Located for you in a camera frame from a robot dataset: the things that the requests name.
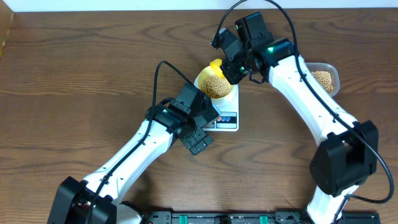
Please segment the yellow measuring scoop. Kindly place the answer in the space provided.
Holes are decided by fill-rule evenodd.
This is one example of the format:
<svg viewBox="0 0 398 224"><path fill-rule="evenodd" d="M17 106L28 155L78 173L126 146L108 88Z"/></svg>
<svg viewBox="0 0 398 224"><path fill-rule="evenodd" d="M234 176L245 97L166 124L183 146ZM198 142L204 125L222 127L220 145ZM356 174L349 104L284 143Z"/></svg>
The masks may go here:
<svg viewBox="0 0 398 224"><path fill-rule="evenodd" d="M223 63L222 59L220 59L220 58L214 59L213 61L210 62L210 68L212 69L212 71L214 72L214 74L217 77L219 77L221 79L225 79L225 76L221 69L222 63Z"/></svg>

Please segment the yellow plastic bowl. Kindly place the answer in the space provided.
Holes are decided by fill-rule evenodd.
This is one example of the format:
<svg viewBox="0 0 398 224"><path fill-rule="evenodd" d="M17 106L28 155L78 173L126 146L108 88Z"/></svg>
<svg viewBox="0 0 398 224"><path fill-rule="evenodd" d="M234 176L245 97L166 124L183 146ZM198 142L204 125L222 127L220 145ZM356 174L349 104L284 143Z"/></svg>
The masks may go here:
<svg viewBox="0 0 398 224"><path fill-rule="evenodd" d="M204 68L200 72L200 74L198 76L198 87L199 87L199 89L200 89L200 85L201 85L202 81L209 75L215 75L214 72L212 71L212 69L210 68L210 66Z"/></svg>

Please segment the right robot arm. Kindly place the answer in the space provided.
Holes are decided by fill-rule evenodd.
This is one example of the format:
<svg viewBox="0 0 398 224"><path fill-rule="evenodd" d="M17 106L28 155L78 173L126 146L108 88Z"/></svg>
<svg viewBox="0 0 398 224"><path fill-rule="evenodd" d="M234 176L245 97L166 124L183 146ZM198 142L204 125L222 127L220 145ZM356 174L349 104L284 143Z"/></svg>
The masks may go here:
<svg viewBox="0 0 398 224"><path fill-rule="evenodd" d="M379 133L359 123L316 81L297 42L274 40L260 12L235 22L237 34L218 27L212 45L226 55L220 69L231 84L260 74L279 90L308 126L318 146L310 163L317 187L306 213L312 223L336 223L347 201L375 173Z"/></svg>

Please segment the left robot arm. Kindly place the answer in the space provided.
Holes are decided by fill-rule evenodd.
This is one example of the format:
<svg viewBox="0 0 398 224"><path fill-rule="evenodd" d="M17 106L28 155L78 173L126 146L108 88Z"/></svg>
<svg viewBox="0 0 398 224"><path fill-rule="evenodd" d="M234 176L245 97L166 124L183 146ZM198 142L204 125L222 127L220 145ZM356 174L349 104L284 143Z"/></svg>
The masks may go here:
<svg viewBox="0 0 398 224"><path fill-rule="evenodd" d="M176 140L196 155L213 140L203 126L221 115L213 103L166 99L148 109L137 133L101 168L58 187L49 223L140 223L143 216L122 202L139 176Z"/></svg>

